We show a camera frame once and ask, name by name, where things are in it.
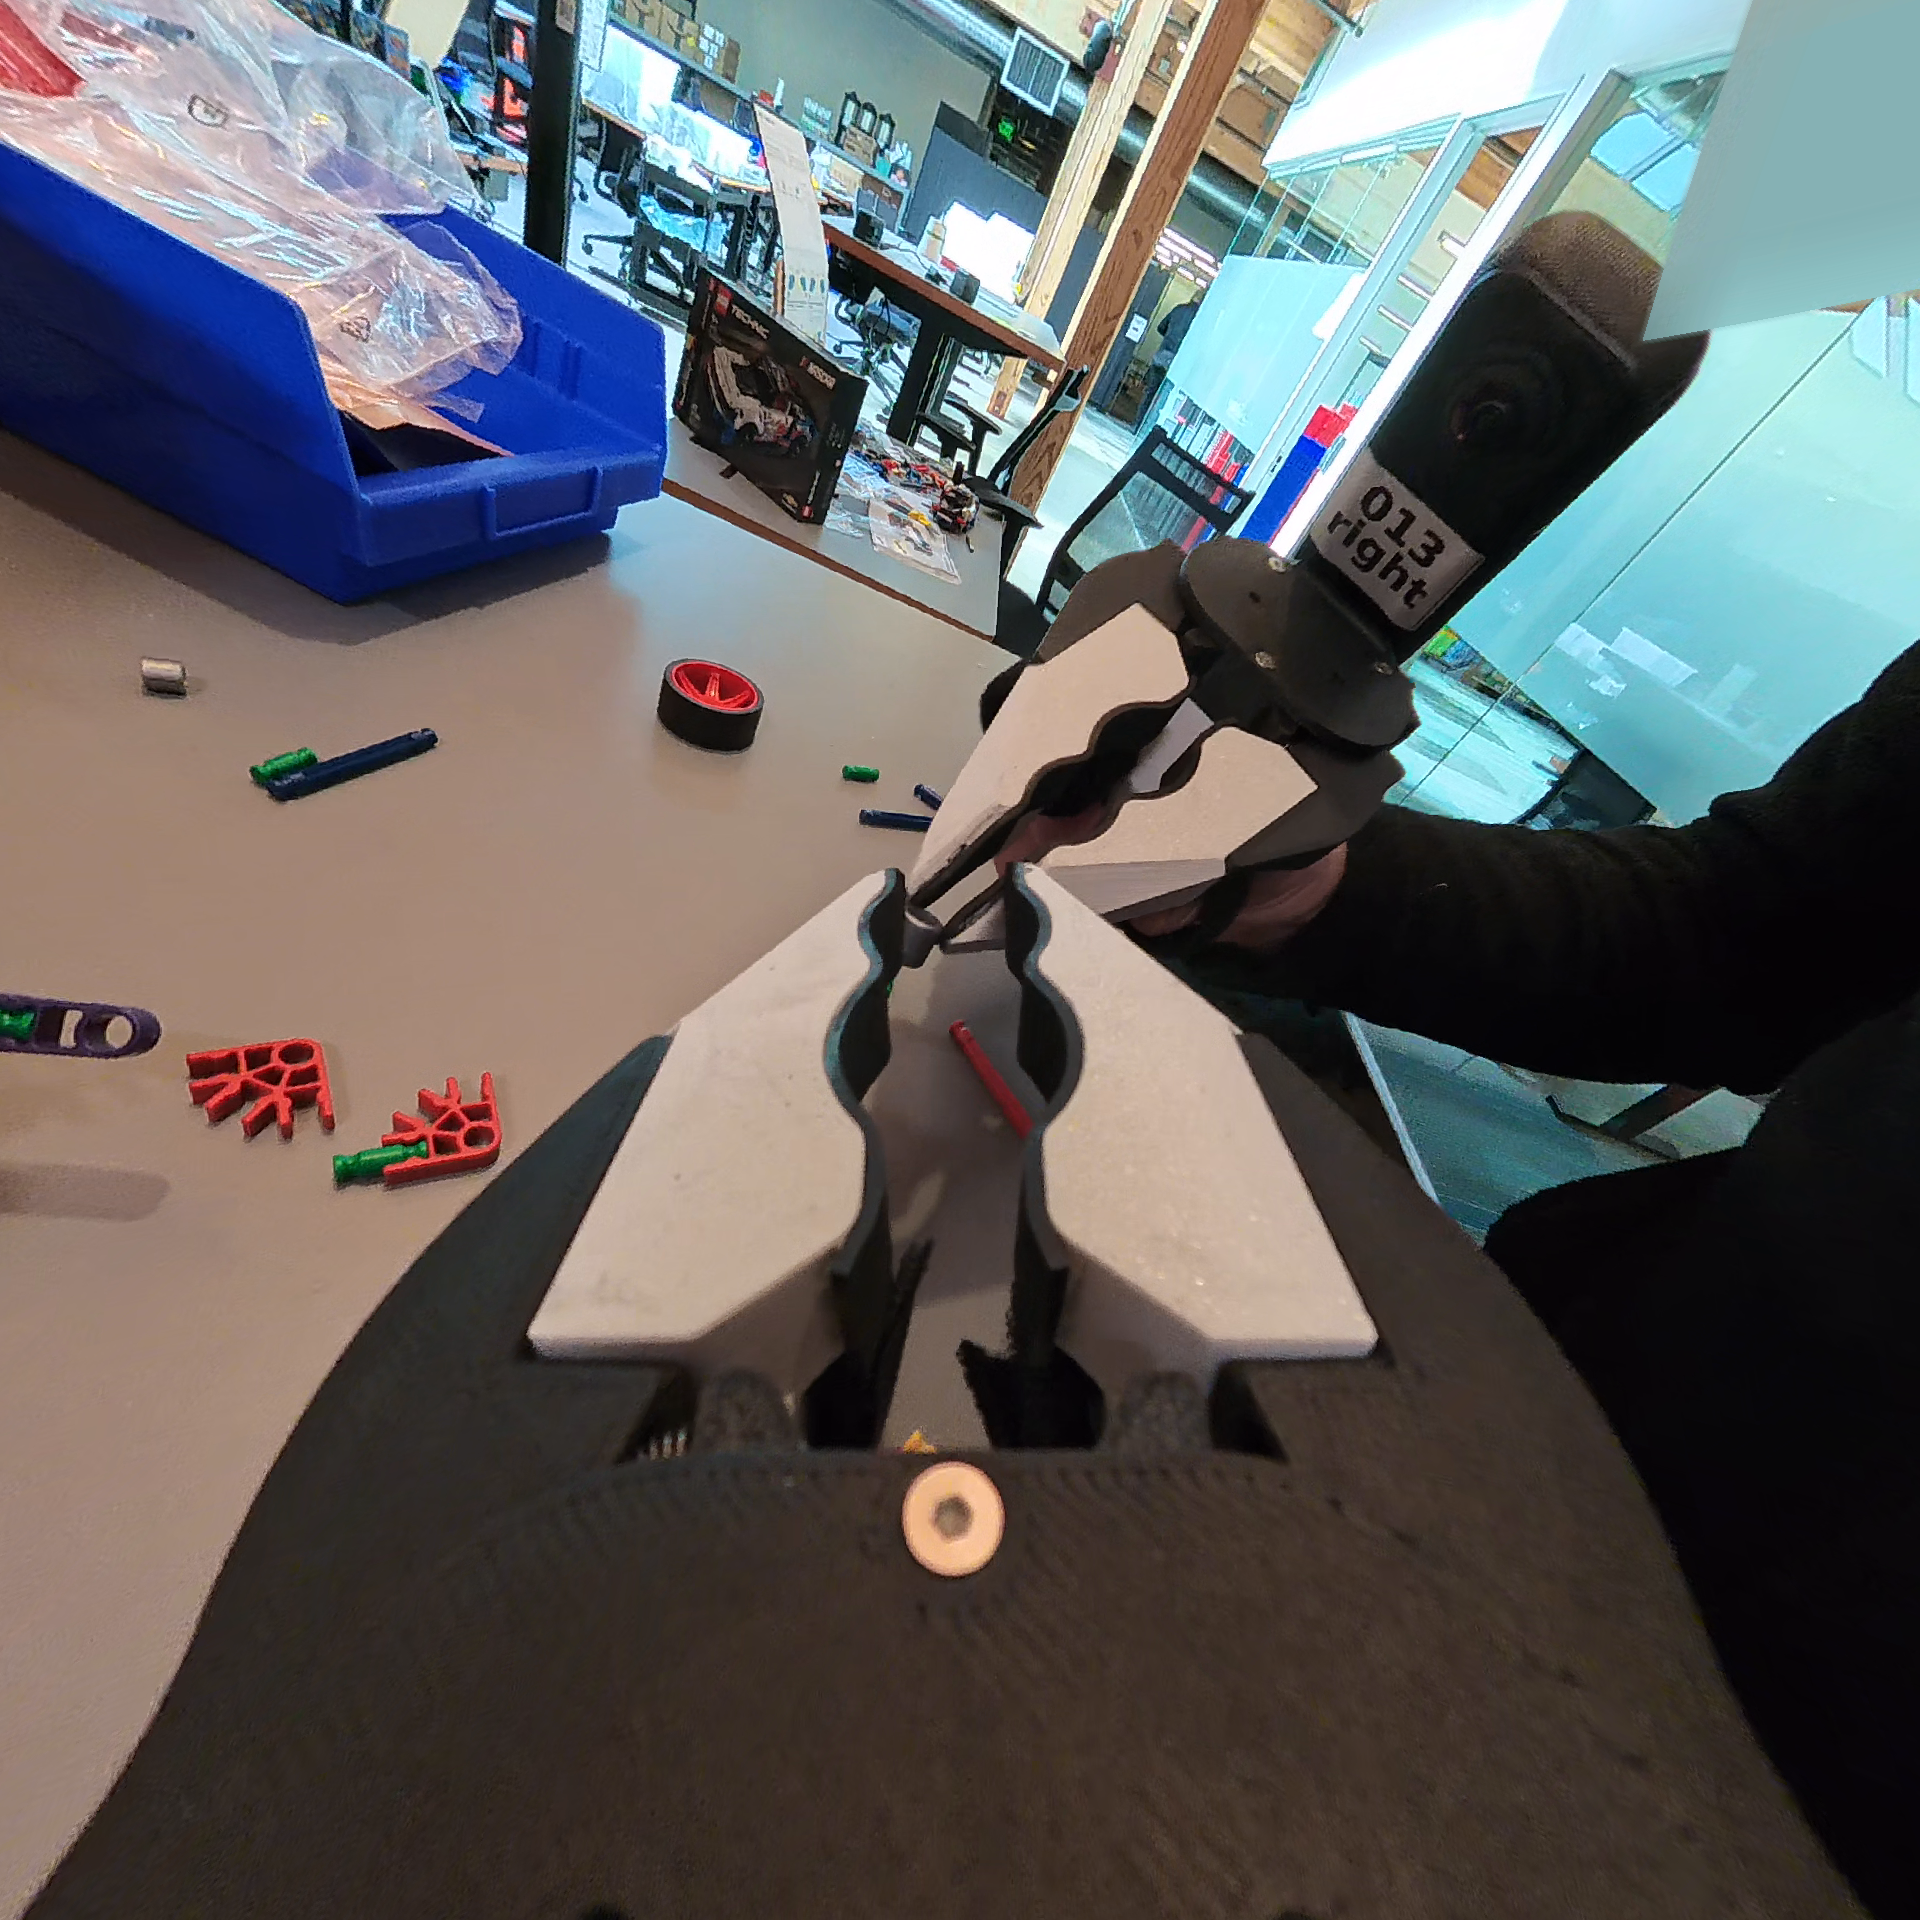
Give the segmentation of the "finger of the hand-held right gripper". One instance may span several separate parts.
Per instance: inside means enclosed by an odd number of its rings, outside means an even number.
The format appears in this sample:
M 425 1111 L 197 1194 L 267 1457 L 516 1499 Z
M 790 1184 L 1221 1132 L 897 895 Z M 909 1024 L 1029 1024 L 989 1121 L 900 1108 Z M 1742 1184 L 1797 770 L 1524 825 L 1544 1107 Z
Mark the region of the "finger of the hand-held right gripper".
M 1070 819 L 1105 803 L 1189 684 L 1179 640 L 1140 607 L 1057 658 L 1025 663 L 933 813 L 907 898 L 947 895 L 1032 813 Z
M 1121 779 L 1101 835 L 1057 848 L 1045 875 L 1105 922 L 1186 904 L 1224 880 L 1230 857 L 1314 791 L 1278 743 L 1234 728 L 1203 728 L 1189 743 L 1192 770 L 1160 791 L 1134 787 L 1144 748 L 1170 711 L 1083 711 L 1067 719 L 1001 711 L 953 783 L 929 833 L 929 895 L 993 863 L 994 835 L 1035 808 L 1048 776 L 1083 776 L 1097 740 L 1121 736 Z

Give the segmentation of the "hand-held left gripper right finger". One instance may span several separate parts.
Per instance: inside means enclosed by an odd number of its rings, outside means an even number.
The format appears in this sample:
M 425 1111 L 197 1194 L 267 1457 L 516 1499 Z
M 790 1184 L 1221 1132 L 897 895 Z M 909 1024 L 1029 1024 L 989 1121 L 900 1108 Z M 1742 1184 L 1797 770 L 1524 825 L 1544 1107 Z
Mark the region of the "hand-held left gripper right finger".
M 1006 887 L 1022 1151 L 1001 1444 L 1089 1449 L 1128 1387 L 1357 1361 L 1378 1331 L 1246 1039 L 1057 877 Z

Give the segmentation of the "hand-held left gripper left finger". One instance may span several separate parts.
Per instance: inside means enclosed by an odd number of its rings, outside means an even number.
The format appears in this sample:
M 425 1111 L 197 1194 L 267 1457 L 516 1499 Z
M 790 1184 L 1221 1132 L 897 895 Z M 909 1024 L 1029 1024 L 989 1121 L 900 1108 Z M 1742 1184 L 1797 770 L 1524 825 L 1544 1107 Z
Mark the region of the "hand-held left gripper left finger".
M 754 1375 L 880 1440 L 906 1341 L 880 1137 L 906 877 L 878 872 L 686 1016 L 529 1329 L 548 1361 Z

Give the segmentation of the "black wheel red hub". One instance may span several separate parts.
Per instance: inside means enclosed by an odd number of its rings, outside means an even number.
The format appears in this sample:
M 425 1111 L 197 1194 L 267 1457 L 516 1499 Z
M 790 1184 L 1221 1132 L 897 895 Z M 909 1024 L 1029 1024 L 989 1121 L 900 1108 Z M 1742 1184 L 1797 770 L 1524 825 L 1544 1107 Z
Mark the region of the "black wheel red hub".
M 660 728 L 701 752 L 746 752 L 756 738 L 762 716 L 762 688 L 724 663 L 676 658 L 660 677 Z

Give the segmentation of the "purple connector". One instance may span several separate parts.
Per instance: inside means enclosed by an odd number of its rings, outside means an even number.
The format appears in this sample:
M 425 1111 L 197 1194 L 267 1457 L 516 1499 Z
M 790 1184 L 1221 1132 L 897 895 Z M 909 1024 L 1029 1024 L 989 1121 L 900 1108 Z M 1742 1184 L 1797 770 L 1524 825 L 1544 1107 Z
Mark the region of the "purple connector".
M 4 992 L 2 1005 L 40 1011 L 36 1040 L 27 1047 L 2 1045 L 4 1053 L 117 1064 L 153 1052 L 163 1033 L 153 1013 L 126 1003 Z

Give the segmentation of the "person's right forearm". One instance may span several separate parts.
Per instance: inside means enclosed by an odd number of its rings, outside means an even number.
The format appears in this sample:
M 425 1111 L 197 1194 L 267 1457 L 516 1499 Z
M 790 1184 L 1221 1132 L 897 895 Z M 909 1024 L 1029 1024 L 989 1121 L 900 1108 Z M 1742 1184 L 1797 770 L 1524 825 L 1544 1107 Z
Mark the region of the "person's right forearm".
M 1280 992 L 1506 1065 L 1915 1098 L 1918 653 L 1680 827 L 1386 810 Z

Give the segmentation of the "person's right hand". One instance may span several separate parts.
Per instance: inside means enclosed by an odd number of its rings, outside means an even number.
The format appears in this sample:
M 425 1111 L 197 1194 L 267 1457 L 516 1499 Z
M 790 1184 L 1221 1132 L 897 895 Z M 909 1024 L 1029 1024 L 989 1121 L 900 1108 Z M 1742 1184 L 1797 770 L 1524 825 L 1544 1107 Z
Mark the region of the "person's right hand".
M 1169 953 L 1225 947 L 1270 953 L 1289 945 L 1329 905 L 1349 866 L 1339 847 L 1292 868 L 1234 872 L 1192 904 L 1132 916 L 1139 941 Z

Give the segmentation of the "black office chair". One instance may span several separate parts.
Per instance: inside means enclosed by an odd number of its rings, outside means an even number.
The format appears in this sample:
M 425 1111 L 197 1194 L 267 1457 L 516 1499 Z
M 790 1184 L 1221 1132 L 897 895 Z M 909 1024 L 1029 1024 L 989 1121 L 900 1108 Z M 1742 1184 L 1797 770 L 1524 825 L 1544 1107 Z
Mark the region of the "black office chair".
M 1214 536 L 1227 536 L 1253 498 L 1248 487 L 1209 469 L 1198 453 L 1155 426 L 1065 529 L 1042 575 L 1038 611 L 1045 619 L 1057 618 L 1067 593 L 1105 560 L 1164 543 L 1192 552 Z

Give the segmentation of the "red long rod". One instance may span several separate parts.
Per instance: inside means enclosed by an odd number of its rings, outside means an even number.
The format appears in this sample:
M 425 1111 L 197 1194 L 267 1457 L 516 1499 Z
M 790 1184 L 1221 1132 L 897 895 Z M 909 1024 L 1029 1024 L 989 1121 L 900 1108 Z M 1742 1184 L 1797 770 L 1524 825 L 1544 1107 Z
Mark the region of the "red long rod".
M 994 1111 L 1006 1121 L 1017 1140 L 1027 1140 L 1033 1132 L 1033 1121 L 1022 1098 L 1006 1081 L 989 1052 L 979 1042 L 972 1027 L 962 1020 L 948 1024 L 948 1040 L 972 1071 L 973 1079 L 994 1104 Z

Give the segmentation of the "black toy set box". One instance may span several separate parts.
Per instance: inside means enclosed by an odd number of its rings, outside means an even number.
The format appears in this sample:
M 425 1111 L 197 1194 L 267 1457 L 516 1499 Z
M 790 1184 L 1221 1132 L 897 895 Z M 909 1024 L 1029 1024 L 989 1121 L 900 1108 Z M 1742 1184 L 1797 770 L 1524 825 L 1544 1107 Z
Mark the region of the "black toy set box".
M 825 524 L 868 396 L 746 288 L 700 265 L 670 412 L 802 524 Z

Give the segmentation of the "black pole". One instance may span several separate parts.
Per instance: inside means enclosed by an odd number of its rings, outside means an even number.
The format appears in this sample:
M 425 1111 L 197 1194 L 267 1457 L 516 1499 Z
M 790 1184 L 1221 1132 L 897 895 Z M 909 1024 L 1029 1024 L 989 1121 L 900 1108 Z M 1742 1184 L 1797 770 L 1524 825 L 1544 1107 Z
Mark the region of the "black pole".
M 534 5 L 522 243 L 558 265 L 569 257 L 582 13 L 586 3 Z

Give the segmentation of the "blue storage bin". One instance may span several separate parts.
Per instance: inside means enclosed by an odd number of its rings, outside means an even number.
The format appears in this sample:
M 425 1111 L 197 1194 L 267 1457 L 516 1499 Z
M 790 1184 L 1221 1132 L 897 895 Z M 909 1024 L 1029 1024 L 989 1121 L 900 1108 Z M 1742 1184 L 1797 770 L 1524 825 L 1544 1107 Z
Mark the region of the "blue storage bin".
M 339 603 L 612 529 L 659 497 L 660 328 L 457 208 L 444 232 L 522 340 L 456 396 L 499 457 L 357 471 L 297 307 L 44 168 L 2 155 L 4 428 Z

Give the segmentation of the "clear plastic bag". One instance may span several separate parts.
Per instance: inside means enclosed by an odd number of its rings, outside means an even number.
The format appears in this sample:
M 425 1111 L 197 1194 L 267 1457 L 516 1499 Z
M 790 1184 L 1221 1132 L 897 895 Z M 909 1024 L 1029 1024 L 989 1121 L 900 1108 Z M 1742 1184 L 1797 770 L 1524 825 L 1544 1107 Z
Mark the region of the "clear plastic bag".
M 473 194 L 441 108 L 280 5 L 13 8 L 84 88 L 2 91 L 12 148 L 290 297 L 347 419 L 493 453 L 452 392 L 522 319 L 444 226 Z

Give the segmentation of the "red orange printed packet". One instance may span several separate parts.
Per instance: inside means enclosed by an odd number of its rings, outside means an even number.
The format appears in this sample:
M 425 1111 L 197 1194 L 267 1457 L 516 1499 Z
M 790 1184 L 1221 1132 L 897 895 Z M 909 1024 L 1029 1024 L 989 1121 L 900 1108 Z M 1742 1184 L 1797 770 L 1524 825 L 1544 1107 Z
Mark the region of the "red orange printed packet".
M 80 74 L 36 32 L 12 3 L 2 3 L 2 91 L 34 100 L 70 100 Z

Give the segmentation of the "wooden support post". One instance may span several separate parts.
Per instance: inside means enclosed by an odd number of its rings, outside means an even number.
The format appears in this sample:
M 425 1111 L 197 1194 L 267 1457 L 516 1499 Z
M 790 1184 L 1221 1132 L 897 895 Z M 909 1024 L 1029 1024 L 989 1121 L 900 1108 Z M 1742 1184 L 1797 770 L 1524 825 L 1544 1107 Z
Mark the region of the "wooden support post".
M 1099 372 L 1128 322 L 1140 280 L 1186 187 L 1267 3 L 1206 3 L 1189 50 L 1137 161 L 1106 243 L 1062 343 L 1062 371 Z

